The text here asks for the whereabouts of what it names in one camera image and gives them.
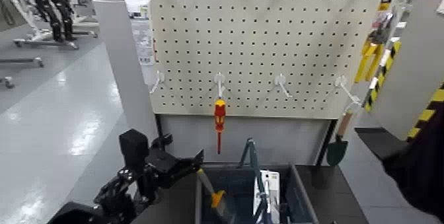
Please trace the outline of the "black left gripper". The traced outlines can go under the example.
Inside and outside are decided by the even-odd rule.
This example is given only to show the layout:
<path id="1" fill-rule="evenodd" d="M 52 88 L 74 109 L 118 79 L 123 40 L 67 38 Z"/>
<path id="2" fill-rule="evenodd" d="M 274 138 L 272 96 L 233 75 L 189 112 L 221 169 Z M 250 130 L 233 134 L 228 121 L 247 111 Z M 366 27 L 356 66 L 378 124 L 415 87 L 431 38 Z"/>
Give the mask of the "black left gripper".
<path id="1" fill-rule="evenodd" d="M 201 149 L 194 157 L 177 158 L 162 149 L 173 142 L 171 134 L 159 136 L 151 143 L 149 155 L 145 162 L 151 168 L 151 178 L 157 187 L 170 188 L 181 178 L 196 173 L 204 161 L 204 150 Z"/>

